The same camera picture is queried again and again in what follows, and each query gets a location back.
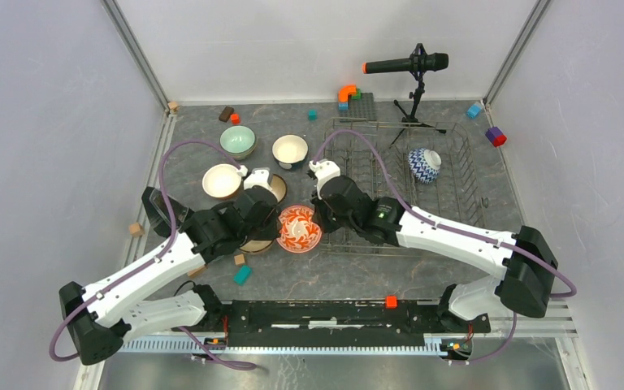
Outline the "dark brown patterned bowl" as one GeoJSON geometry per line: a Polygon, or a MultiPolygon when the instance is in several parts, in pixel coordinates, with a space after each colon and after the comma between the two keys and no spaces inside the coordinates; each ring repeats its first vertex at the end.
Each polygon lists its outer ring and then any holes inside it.
{"type": "Polygon", "coordinates": [[[276,197],[277,202],[279,204],[282,203],[288,191],[288,186],[285,180],[280,175],[271,174],[270,186],[272,192],[276,197]]]}

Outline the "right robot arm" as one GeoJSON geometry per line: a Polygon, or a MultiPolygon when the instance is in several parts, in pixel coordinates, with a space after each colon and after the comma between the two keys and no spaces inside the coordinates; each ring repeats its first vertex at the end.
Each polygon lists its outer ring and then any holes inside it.
{"type": "Polygon", "coordinates": [[[499,232],[438,218],[394,197],[372,199],[346,175],[318,180],[312,202],[313,220],[326,233],[348,228],[373,245],[421,249],[485,271],[486,277],[451,285],[442,295],[436,318],[448,332],[490,309],[546,315],[558,261],[533,227],[499,232]]]}

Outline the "red and white bowl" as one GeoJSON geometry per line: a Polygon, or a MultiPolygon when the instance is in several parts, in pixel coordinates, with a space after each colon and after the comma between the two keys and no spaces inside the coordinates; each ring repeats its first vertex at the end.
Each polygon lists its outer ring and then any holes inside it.
{"type": "Polygon", "coordinates": [[[313,221],[314,211],[308,206],[285,208],[279,215],[281,229],[276,239],[278,245],[292,254],[304,254],[321,241],[321,227],[313,221]]]}

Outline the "pink speckled bowl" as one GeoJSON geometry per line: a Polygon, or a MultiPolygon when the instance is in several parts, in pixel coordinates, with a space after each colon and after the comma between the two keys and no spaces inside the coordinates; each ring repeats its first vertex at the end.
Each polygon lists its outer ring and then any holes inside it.
{"type": "Polygon", "coordinates": [[[246,254],[260,254],[266,252],[274,242],[274,240],[251,240],[241,246],[240,251],[246,254]]]}

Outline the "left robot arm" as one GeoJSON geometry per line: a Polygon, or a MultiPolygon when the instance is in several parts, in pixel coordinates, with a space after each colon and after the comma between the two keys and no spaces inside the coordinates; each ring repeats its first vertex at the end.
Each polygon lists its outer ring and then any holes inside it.
{"type": "Polygon", "coordinates": [[[86,286],[63,285],[58,291],[63,322],[50,342],[50,357],[57,362],[77,358],[92,366],[149,333],[192,325],[213,331],[223,310],[198,293],[157,301],[148,297],[251,240],[275,239],[279,213],[273,191],[254,185],[233,201],[193,212],[161,245],[113,275],[86,286]]]}

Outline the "orange bowl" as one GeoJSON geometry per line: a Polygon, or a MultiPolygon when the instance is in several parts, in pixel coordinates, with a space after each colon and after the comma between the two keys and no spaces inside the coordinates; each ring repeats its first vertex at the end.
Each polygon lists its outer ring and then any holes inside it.
{"type": "Polygon", "coordinates": [[[218,164],[206,171],[201,186],[204,192],[216,199],[227,199],[236,194],[242,184],[242,177],[231,164],[218,164]]]}

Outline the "teal and white bowl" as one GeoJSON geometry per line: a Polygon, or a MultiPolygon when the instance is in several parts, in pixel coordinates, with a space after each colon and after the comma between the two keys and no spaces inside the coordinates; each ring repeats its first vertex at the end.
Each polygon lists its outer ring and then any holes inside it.
{"type": "Polygon", "coordinates": [[[291,171],[302,168],[308,157],[309,146],[302,137],[287,134],[273,143],[271,152],[281,168],[291,171]]]}

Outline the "blue zigzag pattern bowl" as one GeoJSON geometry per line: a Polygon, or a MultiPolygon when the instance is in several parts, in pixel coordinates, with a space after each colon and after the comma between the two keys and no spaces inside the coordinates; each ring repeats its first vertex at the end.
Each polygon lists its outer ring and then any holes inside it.
{"type": "Polygon", "coordinates": [[[430,184],[437,179],[442,160],[436,151],[418,148],[409,152],[408,163],[409,169],[417,181],[430,184]]]}

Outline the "mint green flower bowl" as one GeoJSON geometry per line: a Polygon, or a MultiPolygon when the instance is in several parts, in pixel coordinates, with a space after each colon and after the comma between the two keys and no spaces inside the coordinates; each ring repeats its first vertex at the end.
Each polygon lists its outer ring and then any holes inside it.
{"type": "Polygon", "coordinates": [[[246,126],[234,125],[222,132],[219,144],[235,160],[243,160],[256,148],[257,136],[246,126]]]}

